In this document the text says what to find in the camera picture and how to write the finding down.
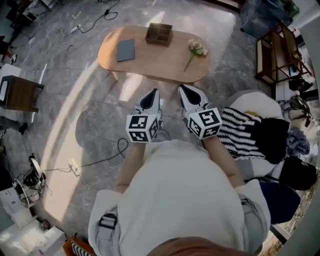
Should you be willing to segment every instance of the marble floor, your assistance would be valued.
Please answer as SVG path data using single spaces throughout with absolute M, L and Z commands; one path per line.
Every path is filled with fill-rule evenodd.
M 134 102 L 152 88 L 163 99 L 164 127 L 173 138 L 199 143 L 186 129 L 181 116 L 178 86 L 146 79 L 136 74 L 121 74 L 116 83 L 112 75 L 99 66 L 98 51 L 106 35 L 124 25 L 147 26 L 150 22 L 172 24 L 175 30 L 196 34 L 209 45 L 210 69 L 195 83 L 214 106 L 224 106 L 234 93 L 269 88 L 256 80 L 255 39 L 240 31 L 236 12 L 202 0 L 120 0 L 114 7 L 118 17 L 100 19 L 88 33 L 76 31 L 63 36 L 77 24 L 89 29 L 111 6 L 95 0 L 64 0 L 52 12 L 44 13 L 31 27 L 23 30 L 13 46 L 15 66 L 21 77 L 38 82 L 43 69 L 44 90 L 33 116 L 15 111 L 2 115 L 29 122 L 22 136 L 7 130 L 3 137 L 11 175 L 29 169 L 28 156 L 35 153 L 42 169 L 67 168 L 73 158 L 78 166 L 105 159 L 118 152 L 117 141 L 127 137 L 126 116 Z M 82 169 L 83 179 L 97 188 L 112 189 L 123 162 L 121 156 Z M 86 232 L 96 192 L 84 185 L 72 172 L 47 171 L 46 189 L 35 206 L 36 213 L 57 225 L 68 235 Z

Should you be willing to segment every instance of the buckle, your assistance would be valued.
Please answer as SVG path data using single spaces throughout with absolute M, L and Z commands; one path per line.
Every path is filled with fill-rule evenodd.
M 107 229 L 115 230 L 118 222 L 118 217 L 113 213 L 103 215 L 99 221 L 99 226 Z

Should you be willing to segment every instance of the black bag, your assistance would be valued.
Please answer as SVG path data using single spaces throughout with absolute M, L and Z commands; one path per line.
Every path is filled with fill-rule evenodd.
M 288 157 L 278 181 L 294 190 L 309 190 L 317 181 L 317 169 L 297 157 Z

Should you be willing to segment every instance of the white flower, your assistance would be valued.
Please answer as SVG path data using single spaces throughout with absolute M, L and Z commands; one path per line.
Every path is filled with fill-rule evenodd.
M 193 54 L 204 56 L 208 54 L 208 51 L 203 47 L 203 45 L 199 41 L 192 38 L 188 41 L 188 43 L 189 49 L 191 52 L 193 52 Z

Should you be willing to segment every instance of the white plug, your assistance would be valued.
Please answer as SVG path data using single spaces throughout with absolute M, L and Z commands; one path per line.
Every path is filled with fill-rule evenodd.
M 81 24 L 78 24 L 78 25 L 75 26 L 73 29 L 71 29 L 70 34 L 71 34 L 72 32 L 75 32 L 78 28 L 81 28 Z
M 35 40 L 35 37 L 34 37 L 34 36 L 30 39 L 30 41 L 28 42 L 28 44 L 30 45 L 33 40 Z

